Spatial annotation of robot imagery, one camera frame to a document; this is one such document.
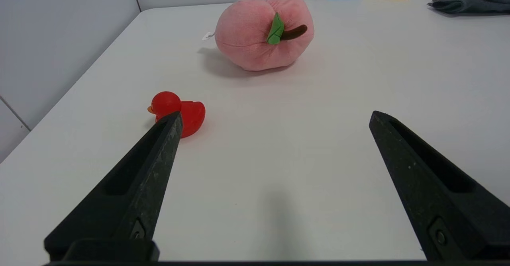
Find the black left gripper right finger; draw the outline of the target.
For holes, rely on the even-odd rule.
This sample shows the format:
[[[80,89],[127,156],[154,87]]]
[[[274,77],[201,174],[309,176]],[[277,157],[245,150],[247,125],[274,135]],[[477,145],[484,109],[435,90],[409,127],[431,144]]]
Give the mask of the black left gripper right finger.
[[[369,128],[428,261],[508,261],[510,208],[399,120]]]

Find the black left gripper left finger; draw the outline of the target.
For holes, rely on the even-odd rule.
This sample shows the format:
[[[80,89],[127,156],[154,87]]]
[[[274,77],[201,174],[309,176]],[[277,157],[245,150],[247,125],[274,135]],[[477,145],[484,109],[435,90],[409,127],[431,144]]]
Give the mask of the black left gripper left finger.
[[[183,121],[160,119],[44,239],[50,261],[157,261],[153,241]]]

